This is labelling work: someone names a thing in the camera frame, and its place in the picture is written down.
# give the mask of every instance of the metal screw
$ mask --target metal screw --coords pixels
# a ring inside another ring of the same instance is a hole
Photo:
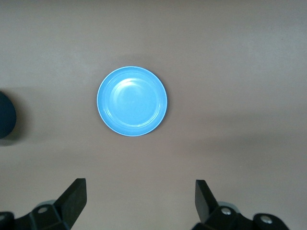
[[[272,223],[273,223],[272,219],[269,218],[268,216],[265,216],[265,215],[261,216],[260,219],[261,219],[264,223],[266,223],[266,224],[272,224]]]
[[[221,210],[221,211],[222,211],[222,212],[223,212],[223,214],[225,214],[225,215],[230,215],[230,214],[231,214],[230,209],[229,209],[229,208],[227,208],[227,207],[222,208],[222,210]]]
[[[46,212],[47,210],[48,210],[48,208],[46,208],[46,207],[41,207],[37,212],[38,212],[39,214],[41,214],[41,213]]]

